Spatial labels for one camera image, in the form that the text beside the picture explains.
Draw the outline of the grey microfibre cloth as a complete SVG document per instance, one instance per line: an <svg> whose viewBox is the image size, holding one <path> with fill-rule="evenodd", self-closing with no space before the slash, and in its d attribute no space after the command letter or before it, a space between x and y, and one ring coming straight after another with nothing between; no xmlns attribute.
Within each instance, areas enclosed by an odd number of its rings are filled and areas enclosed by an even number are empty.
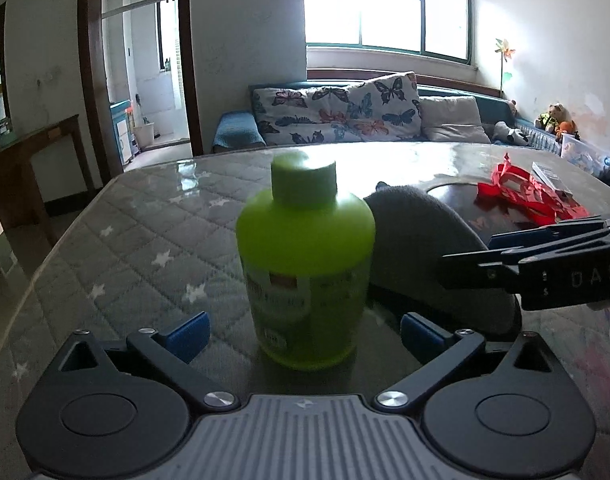
<svg viewBox="0 0 610 480"><path fill-rule="evenodd" d="M450 332L469 328L491 341L521 330L518 300L504 290L448 287L464 272L442 270L442 256L486 248L453 209L414 186L385 182L366 203L375 221L370 306L394 325L416 312Z"/></svg>

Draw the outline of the green foot wash bottle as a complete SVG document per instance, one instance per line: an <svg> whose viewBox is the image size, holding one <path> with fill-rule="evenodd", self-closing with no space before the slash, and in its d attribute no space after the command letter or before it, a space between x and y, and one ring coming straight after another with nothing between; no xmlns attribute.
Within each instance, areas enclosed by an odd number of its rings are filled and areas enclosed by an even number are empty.
<svg viewBox="0 0 610 480"><path fill-rule="evenodd" d="M329 157L273 157L270 185L235 226L260 348L293 370L323 370L355 349L367 301L375 220L337 188Z"/></svg>

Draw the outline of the red paper cutting ribbon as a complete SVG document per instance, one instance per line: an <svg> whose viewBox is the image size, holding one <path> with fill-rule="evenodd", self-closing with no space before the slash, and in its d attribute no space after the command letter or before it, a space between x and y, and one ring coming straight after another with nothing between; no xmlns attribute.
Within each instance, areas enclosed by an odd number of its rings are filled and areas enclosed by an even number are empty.
<svg viewBox="0 0 610 480"><path fill-rule="evenodd" d="M590 212L573 197L563 198L554 188L515 166L508 153L491 171L489 183L477 183L477 197L514 208L536 226L550 226L590 216Z"/></svg>

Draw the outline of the plush toys on sofa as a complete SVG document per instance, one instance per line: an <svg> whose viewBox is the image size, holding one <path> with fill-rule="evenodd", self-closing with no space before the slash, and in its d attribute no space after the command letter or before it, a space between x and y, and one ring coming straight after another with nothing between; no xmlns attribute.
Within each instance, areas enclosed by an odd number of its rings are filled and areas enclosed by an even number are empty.
<svg viewBox="0 0 610 480"><path fill-rule="evenodd" d="M561 103L550 104L533 122L518 116L514 101L510 101L509 106L513 114L512 122L510 125L496 122L491 129L492 142L557 152L566 136L580 139L576 124Z"/></svg>

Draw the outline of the beige pillow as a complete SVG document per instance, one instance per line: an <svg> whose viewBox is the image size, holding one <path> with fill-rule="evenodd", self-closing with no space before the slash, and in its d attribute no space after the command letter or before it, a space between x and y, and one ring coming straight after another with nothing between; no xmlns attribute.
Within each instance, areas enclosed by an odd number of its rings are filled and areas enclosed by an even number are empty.
<svg viewBox="0 0 610 480"><path fill-rule="evenodd" d="M480 110L472 96L428 96L420 99L422 134L432 142L489 144Z"/></svg>

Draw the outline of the dark wooden desk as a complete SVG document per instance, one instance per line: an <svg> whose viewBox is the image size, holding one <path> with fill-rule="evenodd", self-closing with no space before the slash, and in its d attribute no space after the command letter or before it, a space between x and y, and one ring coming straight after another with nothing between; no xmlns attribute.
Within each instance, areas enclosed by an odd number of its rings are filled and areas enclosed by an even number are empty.
<svg viewBox="0 0 610 480"><path fill-rule="evenodd" d="M73 143L84 190L69 198L59 198L48 208L32 158L63 140ZM58 241L50 212L67 214L88 204L95 195L96 186L84 151L78 115L40 128L0 148L0 223L14 256L28 275L34 273Z"/></svg>

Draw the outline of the white bucket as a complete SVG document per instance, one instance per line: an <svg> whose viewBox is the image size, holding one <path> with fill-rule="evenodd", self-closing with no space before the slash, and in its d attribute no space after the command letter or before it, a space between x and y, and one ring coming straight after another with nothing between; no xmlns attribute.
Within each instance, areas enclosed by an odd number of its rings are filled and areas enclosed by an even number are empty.
<svg viewBox="0 0 610 480"><path fill-rule="evenodd" d="M151 146L154 142L155 129L154 125L148 122L141 126L134 127L134 136L141 151Z"/></svg>

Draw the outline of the colourful pinwheel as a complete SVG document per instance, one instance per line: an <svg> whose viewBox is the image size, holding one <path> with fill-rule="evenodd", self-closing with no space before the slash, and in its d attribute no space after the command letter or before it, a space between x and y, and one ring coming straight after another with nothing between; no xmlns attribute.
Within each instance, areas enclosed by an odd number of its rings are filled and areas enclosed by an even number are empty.
<svg viewBox="0 0 610 480"><path fill-rule="evenodd" d="M513 58L514 49L510 46L509 41L506 39L496 39L495 52L500 58L500 81L499 81L499 93L500 96L504 95L504 86L512 79L513 73L510 69L510 62Z"/></svg>

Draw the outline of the butterfly print cushion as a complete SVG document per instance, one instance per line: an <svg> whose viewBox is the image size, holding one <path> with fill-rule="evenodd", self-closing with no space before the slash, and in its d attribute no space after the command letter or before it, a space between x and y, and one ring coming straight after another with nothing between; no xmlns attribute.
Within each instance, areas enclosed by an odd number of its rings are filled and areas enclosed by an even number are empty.
<svg viewBox="0 0 610 480"><path fill-rule="evenodd" d="M252 91L259 133L270 145L413 141L422 136L415 73L306 89Z"/></svg>

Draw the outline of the blue small cabinet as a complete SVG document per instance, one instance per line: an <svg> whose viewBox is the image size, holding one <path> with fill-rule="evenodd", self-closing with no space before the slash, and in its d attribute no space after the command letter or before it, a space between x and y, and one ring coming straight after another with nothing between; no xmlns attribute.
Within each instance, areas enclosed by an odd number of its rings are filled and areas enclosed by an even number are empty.
<svg viewBox="0 0 610 480"><path fill-rule="evenodd" d="M130 129L127 110L130 107L129 100L123 100L110 105L114 138L122 166L126 166L134 157L130 139Z"/></svg>

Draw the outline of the blue sofa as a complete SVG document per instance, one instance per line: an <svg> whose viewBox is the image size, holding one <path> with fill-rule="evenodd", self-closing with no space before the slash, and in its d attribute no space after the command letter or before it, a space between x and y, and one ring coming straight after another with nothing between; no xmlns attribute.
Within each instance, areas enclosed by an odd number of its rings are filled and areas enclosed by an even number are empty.
<svg viewBox="0 0 610 480"><path fill-rule="evenodd" d="M439 87L418 86L420 99L428 96L472 96L476 99L478 109L480 110L480 119L482 120L485 132L491 141L491 129L496 122L506 122L508 125L512 122L513 114L510 110L509 102L499 98L491 98L471 92L459 92L457 90L443 89ZM346 86L346 84L324 84L324 86ZM279 88L290 89L306 89L314 86L313 84L286 84ZM273 87L254 87L250 90L250 102L252 102L252 91L258 88L273 88ZM419 139L410 142L432 142L423 134ZM249 148L252 145L270 145L259 133L258 125L252 108L248 112L230 112L223 114L220 118L216 134L214 137L214 148L222 148L223 150L242 150ZM592 145L581 141L574 140L570 136L566 136L559 151L552 152L566 159L571 164L579 167L582 170L590 172L600 180L610 183L610 154L594 148Z"/></svg>

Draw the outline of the window with green frame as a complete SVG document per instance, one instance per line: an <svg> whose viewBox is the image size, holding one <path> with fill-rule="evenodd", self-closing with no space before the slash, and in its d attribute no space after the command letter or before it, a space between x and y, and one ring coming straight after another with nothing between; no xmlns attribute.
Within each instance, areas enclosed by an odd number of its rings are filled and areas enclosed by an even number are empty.
<svg viewBox="0 0 610 480"><path fill-rule="evenodd" d="M472 0L304 0L308 46L471 62Z"/></svg>

